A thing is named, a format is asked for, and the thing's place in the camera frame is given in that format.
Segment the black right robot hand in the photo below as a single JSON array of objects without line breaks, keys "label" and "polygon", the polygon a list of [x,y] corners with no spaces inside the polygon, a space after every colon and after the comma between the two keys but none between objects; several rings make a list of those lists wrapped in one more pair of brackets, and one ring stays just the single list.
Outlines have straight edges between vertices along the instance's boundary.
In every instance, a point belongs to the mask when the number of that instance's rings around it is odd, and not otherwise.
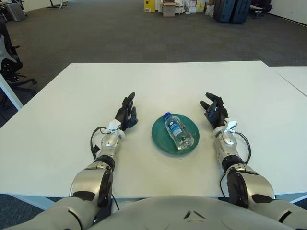
[{"label": "black right robot hand", "polygon": [[213,129],[224,126],[224,120],[229,116],[226,108],[224,107],[222,98],[209,92],[207,92],[205,96],[212,102],[211,104],[208,104],[205,101],[200,101],[200,105],[205,110],[205,117]]}]

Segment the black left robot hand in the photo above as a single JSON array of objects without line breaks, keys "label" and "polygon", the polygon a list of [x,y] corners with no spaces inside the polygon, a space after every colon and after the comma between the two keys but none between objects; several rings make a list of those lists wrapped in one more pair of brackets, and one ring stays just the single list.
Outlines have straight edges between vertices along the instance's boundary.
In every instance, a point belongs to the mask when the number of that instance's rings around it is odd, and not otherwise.
[{"label": "black left robot hand", "polygon": [[122,102],[122,107],[119,108],[115,116],[115,119],[121,123],[119,129],[122,131],[125,131],[127,128],[132,128],[138,123],[136,107],[133,106],[134,97],[135,92],[125,97]]}]

